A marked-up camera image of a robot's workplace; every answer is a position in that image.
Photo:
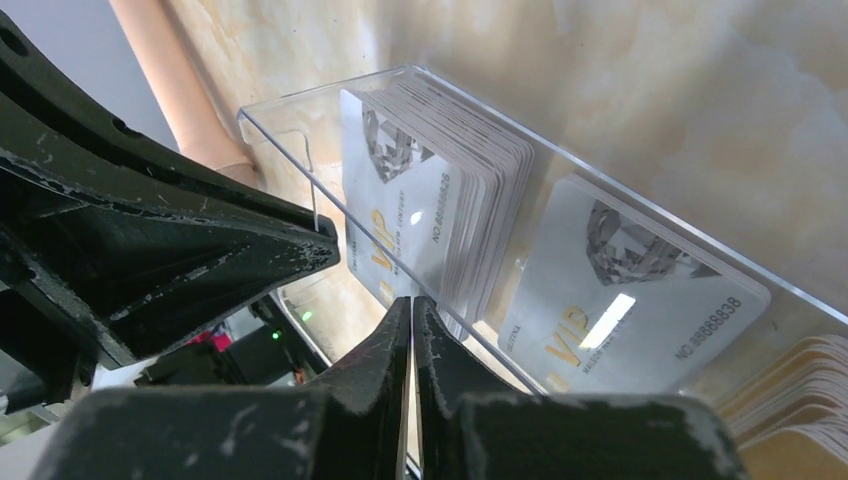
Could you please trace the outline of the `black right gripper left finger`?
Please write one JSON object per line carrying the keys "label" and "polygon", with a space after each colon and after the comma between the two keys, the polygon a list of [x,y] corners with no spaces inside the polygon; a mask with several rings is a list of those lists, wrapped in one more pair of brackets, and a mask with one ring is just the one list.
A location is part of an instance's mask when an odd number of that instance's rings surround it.
{"label": "black right gripper left finger", "polygon": [[37,479],[400,479],[411,301],[299,387],[105,389],[59,424]]}

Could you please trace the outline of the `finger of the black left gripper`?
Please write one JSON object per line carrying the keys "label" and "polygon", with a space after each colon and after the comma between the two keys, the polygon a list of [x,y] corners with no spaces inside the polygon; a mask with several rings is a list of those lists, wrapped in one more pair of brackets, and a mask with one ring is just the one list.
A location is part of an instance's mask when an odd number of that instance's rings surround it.
{"label": "finger of the black left gripper", "polygon": [[340,259],[332,222],[244,204],[86,152],[1,152],[1,345],[29,368],[166,353]]}
{"label": "finger of the black left gripper", "polygon": [[316,214],[206,168],[130,129],[1,14],[1,92],[89,152],[158,181],[314,231]]}

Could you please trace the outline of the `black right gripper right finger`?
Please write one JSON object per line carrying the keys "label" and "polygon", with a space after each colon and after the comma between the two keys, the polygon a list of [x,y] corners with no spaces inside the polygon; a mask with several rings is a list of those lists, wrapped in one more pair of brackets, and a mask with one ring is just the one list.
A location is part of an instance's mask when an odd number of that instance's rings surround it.
{"label": "black right gripper right finger", "polygon": [[519,391],[412,304],[426,479],[744,479],[727,429],[679,395]]}

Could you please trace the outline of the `clear acrylic card box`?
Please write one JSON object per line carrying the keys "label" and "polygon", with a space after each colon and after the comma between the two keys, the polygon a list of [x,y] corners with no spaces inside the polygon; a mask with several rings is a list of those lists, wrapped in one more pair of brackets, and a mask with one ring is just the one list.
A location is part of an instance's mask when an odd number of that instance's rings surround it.
{"label": "clear acrylic card box", "polygon": [[[679,395],[698,399],[723,421],[717,407],[755,374],[799,341],[834,334],[847,339],[847,199],[834,182],[809,182],[797,174],[778,175],[763,162],[745,156],[743,176],[700,167],[684,158],[682,172],[665,181],[673,193],[694,204],[691,212],[673,209],[636,192],[622,175],[609,175],[570,151],[527,129],[457,86],[418,66],[349,79],[241,108],[238,123],[244,141],[280,172],[293,177],[292,199],[332,218],[339,230],[342,264],[336,280],[360,303],[377,299],[350,271],[347,228],[352,216],[342,190],[343,89],[380,90],[408,75],[432,80],[461,101],[524,138],[534,150],[527,183],[499,262],[494,289],[482,316],[461,318],[435,293],[447,332],[493,372],[520,389],[542,394]],[[524,264],[535,242],[553,186],[576,176],[632,207],[708,254],[765,286],[771,296],[765,311],[714,360],[675,392],[551,392],[514,363],[498,345],[498,334],[513,301]]]}

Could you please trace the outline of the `silver credit card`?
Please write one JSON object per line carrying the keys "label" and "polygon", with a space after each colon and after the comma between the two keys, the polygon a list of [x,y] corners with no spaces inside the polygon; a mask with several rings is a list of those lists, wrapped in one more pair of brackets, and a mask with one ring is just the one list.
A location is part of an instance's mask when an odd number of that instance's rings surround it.
{"label": "silver credit card", "polygon": [[339,109],[350,271],[379,300],[431,291],[478,320],[533,147],[421,75],[343,89]]}
{"label": "silver credit card", "polygon": [[570,176],[552,188],[498,345],[551,392],[675,392],[770,300],[762,284]]}

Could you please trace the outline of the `gold credit card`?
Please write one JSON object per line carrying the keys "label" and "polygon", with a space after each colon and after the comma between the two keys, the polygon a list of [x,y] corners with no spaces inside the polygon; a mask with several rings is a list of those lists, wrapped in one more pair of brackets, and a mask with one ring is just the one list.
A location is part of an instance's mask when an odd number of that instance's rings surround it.
{"label": "gold credit card", "polygon": [[753,479],[845,479],[847,339],[799,341],[717,411]]}

